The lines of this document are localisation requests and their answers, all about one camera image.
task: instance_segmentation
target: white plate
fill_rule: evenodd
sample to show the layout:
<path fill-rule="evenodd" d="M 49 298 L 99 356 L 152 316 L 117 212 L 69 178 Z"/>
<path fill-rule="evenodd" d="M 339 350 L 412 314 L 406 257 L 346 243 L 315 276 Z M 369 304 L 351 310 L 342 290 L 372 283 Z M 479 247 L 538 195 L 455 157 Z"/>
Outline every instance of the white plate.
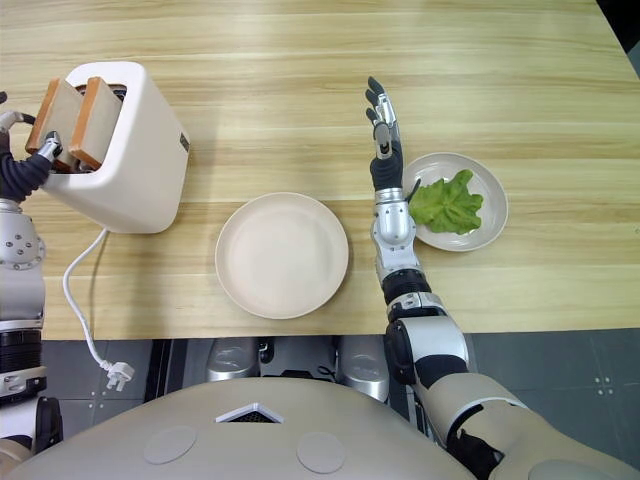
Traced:
<path fill-rule="evenodd" d="M 322 203 L 298 193 L 270 193 L 240 207 L 216 245 L 222 288 L 247 312 L 295 318 L 338 290 L 349 263 L 347 236 Z"/>
<path fill-rule="evenodd" d="M 484 198 L 478 216 L 480 228 L 464 235 L 434 233 L 425 225 L 418 225 L 416 236 L 432 247 L 451 252 L 468 252 L 494 241 L 507 223 L 509 208 L 507 195 L 498 179 L 483 165 L 458 153 L 431 153 L 413 161 L 404 169 L 403 186 L 409 194 L 418 179 L 426 187 L 441 178 L 451 180 L 460 170 L 469 169 L 473 177 L 469 181 L 469 193 L 479 193 Z"/>

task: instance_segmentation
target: lettuce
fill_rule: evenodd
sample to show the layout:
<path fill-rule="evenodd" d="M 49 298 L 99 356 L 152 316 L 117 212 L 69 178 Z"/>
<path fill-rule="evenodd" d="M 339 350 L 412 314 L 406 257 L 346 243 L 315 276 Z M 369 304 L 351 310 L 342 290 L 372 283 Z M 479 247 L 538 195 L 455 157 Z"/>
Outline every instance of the lettuce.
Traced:
<path fill-rule="evenodd" d="M 473 172 L 461 170 L 449 182 L 443 178 L 428 187 L 420 187 L 409 203 L 414 221 L 432 232 L 458 235 L 480 227 L 476 212 L 482 207 L 482 195 L 471 195 L 467 184 Z"/>

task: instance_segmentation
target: wood grain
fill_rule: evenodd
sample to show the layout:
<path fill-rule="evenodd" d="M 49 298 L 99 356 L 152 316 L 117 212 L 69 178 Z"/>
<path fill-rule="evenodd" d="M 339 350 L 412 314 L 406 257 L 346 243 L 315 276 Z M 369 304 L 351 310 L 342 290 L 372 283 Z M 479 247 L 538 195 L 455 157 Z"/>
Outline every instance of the wood grain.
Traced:
<path fill-rule="evenodd" d="M 595 1 L 70 0 L 56 18 L 42 1 L 3 2 L 8 107 L 37 111 L 49 78 L 76 65 L 132 60 L 192 140 L 175 224 L 110 235 L 77 269 L 96 338 L 382 332 L 368 75 L 392 94 L 406 162 L 460 152 L 509 195 L 494 244 L 417 245 L 465 331 L 640 326 L 640 82 Z M 325 202 L 352 254 L 337 295 L 295 320 L 241 311 L 213 265 L 229 215 L 274 191 Z M 48 246 L 46 338 L 81 338 L 60 277 L 99 228 L 41 192 L 24 208 Z"/>

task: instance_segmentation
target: power cord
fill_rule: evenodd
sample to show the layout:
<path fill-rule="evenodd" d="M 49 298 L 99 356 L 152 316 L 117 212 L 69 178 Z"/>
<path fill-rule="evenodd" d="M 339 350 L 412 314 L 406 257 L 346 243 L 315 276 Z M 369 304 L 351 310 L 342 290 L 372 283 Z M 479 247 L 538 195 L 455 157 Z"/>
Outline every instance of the power cord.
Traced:
<path fill-rule="evenodd" d="M 100 243 L 102 243 L 108 233 L 109 231 L 106 228 L 102 229 L 98 237 L 93 241 L 91 245 L 89 245 L 89 248 L 87 248 L 78 256 L 78 258 L 71 262 L 71 265 L 67 267 L 67 270 L 64 272 L 64 275 L 62 277 L 62 290 L 64 291 L 64 296 L 66 297 L 67 302 L 69 302 L 71 309 L 78 317 L 78 320 L 80 320 L 82 330 L 84 331 L 84 338 L 87 342 L 87 346 L 89 347 L 89 352 L 91 352 L 91 356 L 96 361 L 96 363 L 100 365 L 100 368 L 107 371 L 107 378 L 109 379 L 107 388 L 112 389 L 115 386 L 116 390 L 121 392 L 124 388 L 125 383 L 133 378 L 135 370 L 128 363 L 111 363 L 100 356 L 100 354 L 96 350 L 95 344 L 93 343 L 93 336 L 91 335 L 91 330 L 89 330 L 89 322 L 87 322 L 87 319 L 82 313 L 82 310 L 80 310 L 80 307 L 73 298 L 73 295 L 71 294 L 71 287 L 69 286 L 69 279 L 71 277 L 71 274 L 73 273 L 73 270 L 78 266 L 80 262 L 82 262 L 82 260 L 84 260 L 89 254 L 91 254 L 91 252 L 93 252 L 95 248 L 100 245 Z"/>

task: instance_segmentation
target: metal joint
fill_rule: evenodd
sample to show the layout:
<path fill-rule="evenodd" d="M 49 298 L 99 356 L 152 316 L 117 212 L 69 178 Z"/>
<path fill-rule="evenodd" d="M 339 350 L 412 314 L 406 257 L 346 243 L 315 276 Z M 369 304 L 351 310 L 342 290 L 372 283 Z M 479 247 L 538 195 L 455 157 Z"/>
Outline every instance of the metal joint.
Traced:
<path fill-rule="evenodd" d="M 404 193 L 401 188 L 385 188 L 375 193 L 376 205 L 386 203 L 404 202 Z"/>
<path fill-rule="evenodd" d="M 442 315 L 449 315 L 440 297 L 430 292 L 405 293 L 404 295 L 400 295 L 387 306 L 387 315 L 397 308 L 403 311 L 418 308 L 436 308 L 442 312 Z"/>

